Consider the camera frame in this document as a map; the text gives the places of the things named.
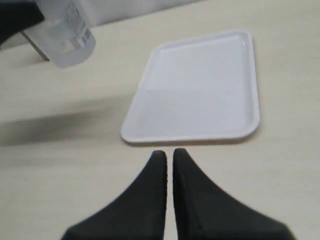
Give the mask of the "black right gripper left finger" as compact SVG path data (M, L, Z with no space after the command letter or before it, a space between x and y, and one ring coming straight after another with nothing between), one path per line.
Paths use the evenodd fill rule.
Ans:
M69 227L64 240L162 240L167 209L167 156L152 152L133 183L113 202Z

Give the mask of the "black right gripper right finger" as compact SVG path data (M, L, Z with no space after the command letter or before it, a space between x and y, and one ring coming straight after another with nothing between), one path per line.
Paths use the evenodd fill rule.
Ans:
M294 240L282 222L236 200L199 168L188 151L173 153L173 205L180 240Z

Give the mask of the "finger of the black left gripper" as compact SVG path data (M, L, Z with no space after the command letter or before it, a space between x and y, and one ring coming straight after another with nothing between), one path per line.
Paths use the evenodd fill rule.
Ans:
M34 0L0 1L0 48L15 34L42 23L45 17Z

